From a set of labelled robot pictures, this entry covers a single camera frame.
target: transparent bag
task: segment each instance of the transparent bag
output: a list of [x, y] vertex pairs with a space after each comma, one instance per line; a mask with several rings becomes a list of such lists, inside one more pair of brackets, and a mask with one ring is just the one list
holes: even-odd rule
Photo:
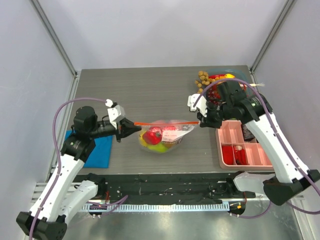
[[197, 121], [158, 120], [152, 123], [136, 122], [142, 130], [139, 132], [140, 146], [149, 152], [164, 154], [176, 148], [183, 137], [198, 124]]

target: white wall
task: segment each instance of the white wall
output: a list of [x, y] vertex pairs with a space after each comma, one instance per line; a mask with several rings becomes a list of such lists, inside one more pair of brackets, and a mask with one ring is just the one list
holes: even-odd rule
[[0, 1], [0, 238], [22, 239], [28, 211], [53, 153], [52, 119], [72, 75], [27, 0]]
[[[300, 158], [320, 170], [320, 1], [297, 1], [256, 71], [279, 124]], [[320, 198], [306, 191], [309, 210]], [[313, 217], [319, 223], [320, 216]], [[314, 228], [319, 234], [319, 227]]]
[[40, 0], [76, 69], [252, 65], [285, 0]]

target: pink tray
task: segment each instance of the pink tray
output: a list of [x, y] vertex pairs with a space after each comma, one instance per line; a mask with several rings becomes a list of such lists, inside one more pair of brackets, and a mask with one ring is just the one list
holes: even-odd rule
[[[256, 139], [253, 139], [251, 142], [244, 141], [240, 121], [229, 120], [222, 122], [221, 128], [216, 130], [215, 136], [221, 168], [262, 171], [272, 171], [274, 169], [265, 151], [257, 143]], [[245, 151], [248, 165], [237, 165], [235, 158], [233, 158], [234, 165], [226, 164], [223, 159], [222, 146], [241, 146]]]

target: robotic arm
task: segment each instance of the robotic arm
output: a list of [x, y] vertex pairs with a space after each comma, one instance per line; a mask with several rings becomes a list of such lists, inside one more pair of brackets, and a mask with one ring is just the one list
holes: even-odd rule
[[[290, 146], [279, 128], [271, 106], [264, 96], [261, 97], [268, 109], [268, 113], [265, 112], [259, 99], [256, 96], [247, 97], [245, 91], [236, 81], [224, 81], [217, 86], [217, 89], [223, 102], [218, 107], [213, 103], [207, 102], [204, 96], [201, 96], [196, 103], [200, 94], [193, 94], [188, 98], [187, 105], [191, 112], [197, 112], [200, 127], [220, 128], [224, 120], [240, 120], [261, 144], [275, 172], [275, 174], [268, 175], [238, 172], [232, 183], [237, 190], [265, 194], [271, 202], [280, 206], [311, 185], [301, 171], [311, 178], [313, 182], [320, 179], [319, 171], [310, 170]], [[279, 134], [283, 143], [276, 137], [267, 114], [273, 121], [277, 134]], [[283, 144], [294, 157], [300, 169], [295, 167]]]
[[[90, 173], [80, 186], [66, 197], [72, 181], [86, 163], [95, 148], [95, 139], [115, 135], [121, 142], [131, 134], [141, 130], [140, 126], [126, 118], [124, 109], [116, 102], [107, 100], [108, 120], [98, 121], [95, 110], [84, 106], [76, 111], [71, 135], [64, 141], [61, 150], [61, 172], [49, 197], [46, 199], [36, 219], [33, 237], [37, 240], [61, 240], [67, 226], [82, 206], [94, 197], [106, 192], [106, 181], [103, 177]], [[30, 234], [31, 224], [41, 202], [54, 184], [54, 177], [48, 181], [39, 199], [29, 212], [20, 212], [16, 222], [26, 235]]]

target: blue towel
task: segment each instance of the blue towel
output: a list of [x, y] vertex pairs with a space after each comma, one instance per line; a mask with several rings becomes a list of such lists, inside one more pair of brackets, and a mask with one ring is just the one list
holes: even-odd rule
[[[71, 130], [66, 131], [65, 138], [71, 134]], [[84, 168], [107, 169], [109, 167], [112, 136], [97, 138], [94, 140], [95, 148], [91, 152], [89, 158], [84, 164]]]

